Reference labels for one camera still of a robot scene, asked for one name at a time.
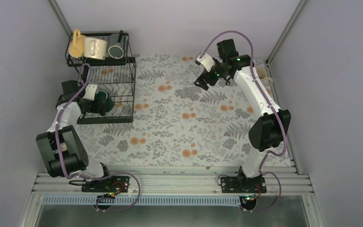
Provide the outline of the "dark green mug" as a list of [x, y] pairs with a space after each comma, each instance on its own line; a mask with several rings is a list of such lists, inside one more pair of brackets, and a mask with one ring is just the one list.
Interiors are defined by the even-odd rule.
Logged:
[[98, 91], [95, 102], [96, 110], [101, 116], [105, 116], [107, 112], [113, 109], [113, 102], [106, 91]]

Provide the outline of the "floral cream mug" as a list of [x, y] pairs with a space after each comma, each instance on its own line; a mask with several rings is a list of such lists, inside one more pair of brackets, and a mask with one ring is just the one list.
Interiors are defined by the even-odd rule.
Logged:
[[255, 66], [255, 69], [263, 86], [270, 87], [273, 84], [273, 79], [268, 76], [266, 69], [260, 66]]

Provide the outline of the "cream white ribbed mug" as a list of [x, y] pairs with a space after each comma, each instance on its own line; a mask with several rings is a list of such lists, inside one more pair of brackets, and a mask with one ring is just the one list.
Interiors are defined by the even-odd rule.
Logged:
[[104, 60], [108, 42], [103, 39], [85, 37], [84, 38], [84, 57]]

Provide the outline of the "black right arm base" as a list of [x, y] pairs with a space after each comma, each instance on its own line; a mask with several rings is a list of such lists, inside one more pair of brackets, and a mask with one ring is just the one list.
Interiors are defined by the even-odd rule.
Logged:
[[221, 176], [222, 193], [266, 193], [265, 178], [259, 175], [254, 178], [238, 178], [237, 176]]

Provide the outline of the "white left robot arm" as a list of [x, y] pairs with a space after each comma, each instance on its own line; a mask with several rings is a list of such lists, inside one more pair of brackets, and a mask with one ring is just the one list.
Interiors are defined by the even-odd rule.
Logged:
[[94, 186], [105, 192], [112, 187], [113, 179], [103, 163], [89, 159], [75, 125], [91, 110], [104, 113], [109, 96], [99, 91], [97, 84], [76, 80], [63, 82], [62, 91], [55, 105], [57, 113], [52, 125], [36, 136], [43, 163], [51, 177], [94, 180]]

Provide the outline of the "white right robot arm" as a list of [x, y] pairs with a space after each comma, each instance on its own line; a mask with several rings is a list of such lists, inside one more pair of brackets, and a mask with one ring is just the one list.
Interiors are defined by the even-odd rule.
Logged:
[[249, 55], [240, 55], [233, 39], [217, 43], [221, 60], [203, 52], [196, 58], [196, 63], [204, 70], [195, 80], [194, 85], [208, 90], [219, 79], [233, 80], [243, 90], [258, 119], [249, 130], [249, 141], [254, 152], [240, 167], [236, 185], [242, 192], [254, 190], [263, 184], [262, 167], [269, 155], [282, 157], [286, 152], [286, 134], [291, 120], [288, 110], [280, 106], [267, 93], [254, 63]]

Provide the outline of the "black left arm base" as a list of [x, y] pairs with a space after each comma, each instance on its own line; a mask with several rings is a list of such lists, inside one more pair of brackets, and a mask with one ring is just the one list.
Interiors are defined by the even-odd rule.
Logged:
[[86, 182], [82, 185], [81, 191], [99, 193], [127, 192], [129, 183], [129, 176], [113, 176], [105, 180]]

